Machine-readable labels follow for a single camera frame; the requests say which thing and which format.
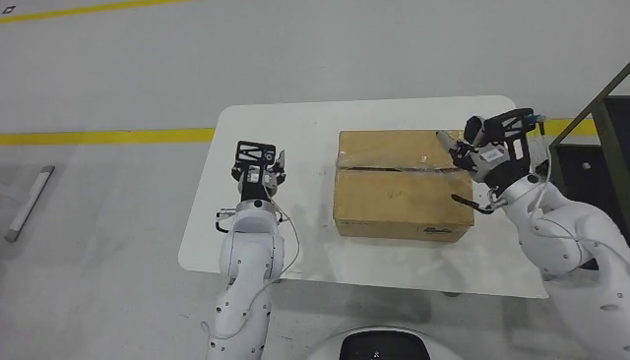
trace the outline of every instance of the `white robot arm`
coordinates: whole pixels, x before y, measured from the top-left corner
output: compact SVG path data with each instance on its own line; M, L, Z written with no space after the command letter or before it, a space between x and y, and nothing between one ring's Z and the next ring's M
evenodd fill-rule
M531 174L526 133L538 123L544 134L541 120L517 109L471 118L463 141L438 133L455 165L490 188L485 208L453 199L481 213L503 209L569 330L594 359L630 360L630 249L605 212L568 200L549 183L550 167L545 179ZM584 269L593 259L597 270Z
M213 327L208 327L207 357L213 360L260 359L265 347L272 307L268 287L280 278L284 263L284 240L278 232L282 212L272 200L285 179L284 152L275 159L274 146L238 143L232 177L241 202L217 213L216 229L226 233L220 271L230 284L217 300ZM221 221L228 217L233 217L232 227L224 230Z

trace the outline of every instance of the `cable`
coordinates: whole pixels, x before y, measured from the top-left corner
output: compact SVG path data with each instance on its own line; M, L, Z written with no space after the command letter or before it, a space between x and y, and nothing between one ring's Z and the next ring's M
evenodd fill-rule
M290 269L293 266L293 264L295 264L295 261L297 261L297 257L299 256L299 252L300 252L299 236L297 235L297 229L295 228L295 224L293 223L293 220L286 212L284 212L284 210L280 207L280 205L276 203L276 201L272 198L272 196L269 194L269 191L267 190L267 187L264 186L263 188L265 188L265 193L267 193L267 197L269 198L269 201L271 202L271 204L274 205L274 207L280 212L280 214L286 217L286 220L288 221L288 223L291 224L291 227L293 229L293 234L295 235L295 242L297 243L297 252L295 253L295 256L293 257L293 260L291 260L291 263L289 263L288 266L286 266L281 271L280 276L274 280L267 282L267 284L265 284L259 291L256 292L254 297L252 297L252 301L249 303L249 306L247 307L247 312L246 312L247 316L243 319L243 324L240 326L240 328L238 328L238 330L235 333L229 334L229 335L215 335L214 333L211 332L210 326L208 325L208 323L201 322L201 328L203 329L203 331L205 331L208 334L208 341L209 341L208 343L209 347L208 347L208 351L206 352L206 358L208 358L208 352L210 351L210 338L212 337L214 339L230 339L237 336L245 328L245 325L247 325L247 321L249 321L249 316L251 315L252 305L254 305L254 301L256 301L256 298L258 298L258 296L263 291L265 291L270 285L276 282L279 282L283 278L283 274L288 269Z
M542 198L547 190L547 185L549 184L551 180L551 151L549 150L549 143L544 138L544 123L539 123L539 126L540 126L540 137L542 138L542 143L544 144L544 149L545 149L545 152L547 155L547 161L549 162L549 164L548 164L548 169L547 169L547 175L544 178L544 184L542 185L542 189L538 193L538 197L535 201L534 209L532 210L532 212L530 212L530 218L528 219L528 222L530 224L529 225L530 231L538 237L544 237L544 238L550 238L550 239L556 239L556 240L573 240L576 243L587 241L594 244L600 244L604 246L605 248L607 248L609 251L611 251L614 255L616 255L617 258L623 261L623 263L625 263L627 267L630 268L630 262L623 255L621 255L617 250L615 250L614 248L612 248L606 243L602 243L601 241L593 240L587 237L576 237L576 236L571 235L571 233L569 233L568 236L557 236L554 234L542 234L535 230L535 227L536 227L536 225L534 224L535 215L538 209L540 208L540 203L542 202Z

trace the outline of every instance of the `white table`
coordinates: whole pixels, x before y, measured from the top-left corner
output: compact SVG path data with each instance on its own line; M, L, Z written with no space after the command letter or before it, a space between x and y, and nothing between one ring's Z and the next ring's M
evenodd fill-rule
M332 218L335 159L341 130L463 129L473 115L491 117L515 108L505 96L340 101L232 106L219 119L179 249L186 270L220 272L223 234L215 213L238 203L230 176L239 140L286 150L286 182L275 200L292 217L301 253L286 272L308 279L386 287L546 297L537 269L522 253L516 228L502 211L475 213L459 242L342 237ZM474 184L484 201L487 188ZM281 224L288 263L296 243Z

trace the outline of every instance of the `cardboard box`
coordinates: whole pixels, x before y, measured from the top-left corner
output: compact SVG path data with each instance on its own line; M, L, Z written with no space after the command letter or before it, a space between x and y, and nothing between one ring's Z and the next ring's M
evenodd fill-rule
M333 218L343 236L456 242L474 215L451 194L472 199L472 180L435 131L340 133Z

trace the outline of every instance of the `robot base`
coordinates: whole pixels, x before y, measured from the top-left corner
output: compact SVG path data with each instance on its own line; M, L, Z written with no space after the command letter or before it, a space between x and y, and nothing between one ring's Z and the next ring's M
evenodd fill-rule
M322 342L307 360L349 359L463 360L421 332L403 328L349 330Z

